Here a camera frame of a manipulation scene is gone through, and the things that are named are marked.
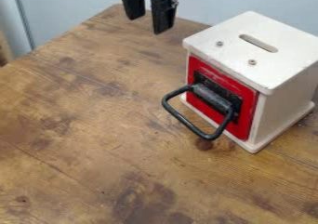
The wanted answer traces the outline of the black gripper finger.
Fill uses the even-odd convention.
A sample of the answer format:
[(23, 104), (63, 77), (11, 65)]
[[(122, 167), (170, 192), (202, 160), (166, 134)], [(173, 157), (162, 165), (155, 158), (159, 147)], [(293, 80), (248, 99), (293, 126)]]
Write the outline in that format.
[(151, 0), (154, 33), (159, 34), (174, 26), (179, 0)]
[(122, 0), (126, 14), (130, 20), (135, 20), (146, 14), (145, 0)]

